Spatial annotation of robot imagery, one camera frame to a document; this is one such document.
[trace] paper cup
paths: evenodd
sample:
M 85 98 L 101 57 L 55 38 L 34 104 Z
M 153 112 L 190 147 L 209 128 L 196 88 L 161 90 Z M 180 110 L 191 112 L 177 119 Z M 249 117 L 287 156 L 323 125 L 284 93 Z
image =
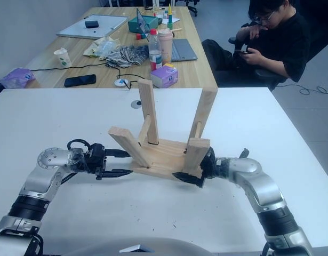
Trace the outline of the paper cup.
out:
M 61 63 L 61 66 L 64 68 L 71 67 L 71 61 L 69 59 L 68 51 L 64 48 L 56 50 L 53 52 L 57 56 L 58 61 Z
M 169 29 L 159 29 L 158 38 L 162 47 L 162 64 L 170 63 L 172 58 L 173 34 Z

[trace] wooden table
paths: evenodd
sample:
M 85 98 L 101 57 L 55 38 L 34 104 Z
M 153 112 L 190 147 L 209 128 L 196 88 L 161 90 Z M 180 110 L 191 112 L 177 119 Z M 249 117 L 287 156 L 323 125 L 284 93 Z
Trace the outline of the wooden table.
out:
M 140 7 L 142 14 L 152 15 L 153 11 L 145 11 L 143 7 Z M 175 88 L 191 88 L 191 87 L 208 87 L 216 88 L 216 82 L 212 75 L 209 63 L 205 56 L 201 40 L 198 36 L 197 30 L 192 21 L 189 10 L 186 7 L 175 7 L 176 17 L 180 18 L 180 21 L 174 24 L 174 29 L 182 28 L 183 30 L 176 31 L 176 38 L 187 38 L 190 45 L 195 51 L 198 60 L 195 61 L 182 61 L 175 62 L 179 72 L 179 79 L 172 87 Z M 135 7 L 94 7 L 88 10 L 83 16 L 92 14 L 110 14 L 127 16 L 129 19 L 133 19 L 136 15 Z M 164 28 L 166 25 L 160 25 L 159 28 Z M 119 38 L 122 45 L 144 45 L 147 44 L 147 40 L 136 40 L 135 34 L 129 32 L 127 22 L 123 24 L 118 30 L 111 34 L 111 38 Z M 88 64 L 103 63 L 98 58 L 90 58 L 83 56 L 83 52 L 87 49 L 92 39 L 80 39 L 69 37 L 58 37 L 54 40 L 41 54 L 35 57 L 26 68 L 28 69 L 46 69 L 46 68 L 60 68 L 60 65 L 53 55 L 53 52 L 61 47 L 68 50 L 69 57 L 73 66 L 84 66 Z M 133 65 L 130 68 L 121 69 L 121 74 L 137 74 L 146 79 L 149 79 L 150 64 L 147 59 L 142 65 Z M 53 88 L 63 87 L 64 81 L 67 77 L 82 76 L 89 74 L 96 74 L 97 82 L 92 85 L 85 85 L 80 87 L 90 88 L 114 88 L 114 81 L 118 71 L 105 67 L 104 65 L 97 67 L 86 67 L 82 69 L 67 69 L 67 70 L 49 70 L 49 71 L 35 71 L 36 80 L 28 84 L 28 88 Z M 137 80 L 134 76 L 125 76 L 130 80 Z

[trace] hair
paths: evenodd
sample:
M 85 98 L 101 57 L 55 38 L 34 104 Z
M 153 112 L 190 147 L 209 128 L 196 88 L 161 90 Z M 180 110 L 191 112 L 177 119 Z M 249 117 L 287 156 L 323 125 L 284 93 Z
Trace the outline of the hair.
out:
M 257 18 L 257 14 L 266 15 L 279 9 L 286 0 L 250 0 L 248 15 L 251 20 Z

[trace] tissue box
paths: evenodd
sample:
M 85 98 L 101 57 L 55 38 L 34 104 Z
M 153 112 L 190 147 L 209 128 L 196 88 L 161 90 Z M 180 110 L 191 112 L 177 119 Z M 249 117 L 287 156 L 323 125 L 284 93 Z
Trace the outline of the tissue box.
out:
M 178 81 L 178 70 L 174 67 L 162 66 L 151 72 L 150 79 L 159 88 L 168 88 Z

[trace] person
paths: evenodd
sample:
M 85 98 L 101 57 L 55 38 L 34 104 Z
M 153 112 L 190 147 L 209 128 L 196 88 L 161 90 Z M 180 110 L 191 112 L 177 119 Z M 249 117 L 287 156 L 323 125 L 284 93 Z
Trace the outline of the person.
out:
M 250 0 L 250 24 L 236 35 L 247 52 L 234 55 L 217 42 L 202 42 L 210 67 L 218 82 L 218 70 L 253 72 L 265 68 L 293 81 L 299 81 L 308 61 L 310 34 L 305 19 L 292 5 L 292 0 Z

